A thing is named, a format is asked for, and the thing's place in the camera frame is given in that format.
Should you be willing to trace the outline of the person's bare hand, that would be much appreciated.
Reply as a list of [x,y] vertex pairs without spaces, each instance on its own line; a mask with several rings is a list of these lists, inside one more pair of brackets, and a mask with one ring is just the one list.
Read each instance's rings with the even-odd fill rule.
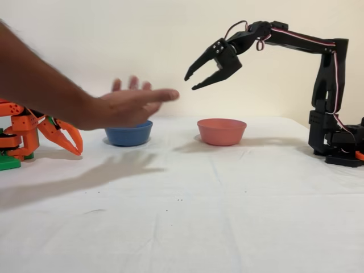
[[126,86],[117,78],[111,92],[98,99],[95,126],[134,127],[157,113],[162,104],[176,101],[179,96],[175,89],[153,89],[150,82],[140,82],[136,76],[131,76]]

